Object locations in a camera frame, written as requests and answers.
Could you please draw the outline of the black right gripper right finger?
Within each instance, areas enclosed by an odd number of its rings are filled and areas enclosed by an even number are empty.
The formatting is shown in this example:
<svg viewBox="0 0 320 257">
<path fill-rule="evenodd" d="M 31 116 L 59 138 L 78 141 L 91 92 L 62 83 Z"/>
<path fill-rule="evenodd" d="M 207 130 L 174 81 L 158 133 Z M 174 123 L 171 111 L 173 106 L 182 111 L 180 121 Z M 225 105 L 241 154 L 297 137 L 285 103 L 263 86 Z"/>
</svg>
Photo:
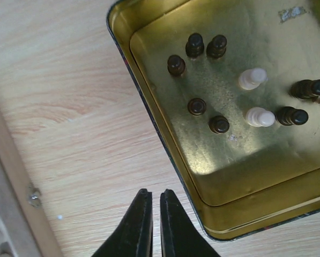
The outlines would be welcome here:
<svg viewBox="0 0 320 257">
<path fill-rule="evenodd" d="M 173 190 L 160 196 L 162 256 L 219 256 L 199 234 Z"/>
</svg>

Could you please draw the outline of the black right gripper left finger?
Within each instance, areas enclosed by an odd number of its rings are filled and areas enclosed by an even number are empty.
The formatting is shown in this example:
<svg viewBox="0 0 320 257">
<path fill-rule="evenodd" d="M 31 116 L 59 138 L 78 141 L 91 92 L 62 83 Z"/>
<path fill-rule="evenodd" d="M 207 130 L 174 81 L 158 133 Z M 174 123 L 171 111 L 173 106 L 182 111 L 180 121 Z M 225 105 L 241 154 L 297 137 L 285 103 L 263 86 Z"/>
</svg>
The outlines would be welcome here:
<svg viewBox="0 0 320 257">
<path fill-rule="evenodd" d="M 152 193 L 142 188 L 115 231 L 92 256 L 152 256 L 152 247 Z"/>
</svg>

